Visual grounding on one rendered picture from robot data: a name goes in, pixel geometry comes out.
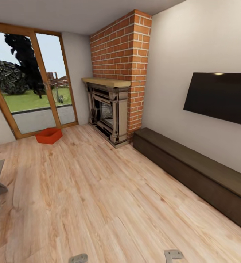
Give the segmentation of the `storage box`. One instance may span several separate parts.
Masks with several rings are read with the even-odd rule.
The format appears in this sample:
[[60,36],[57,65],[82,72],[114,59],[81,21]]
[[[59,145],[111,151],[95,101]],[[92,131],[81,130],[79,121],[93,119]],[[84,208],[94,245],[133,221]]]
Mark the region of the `storage box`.
[[42,144],[54,144],[62,137],[61,129],[46,128],[35,135],[38,143]]

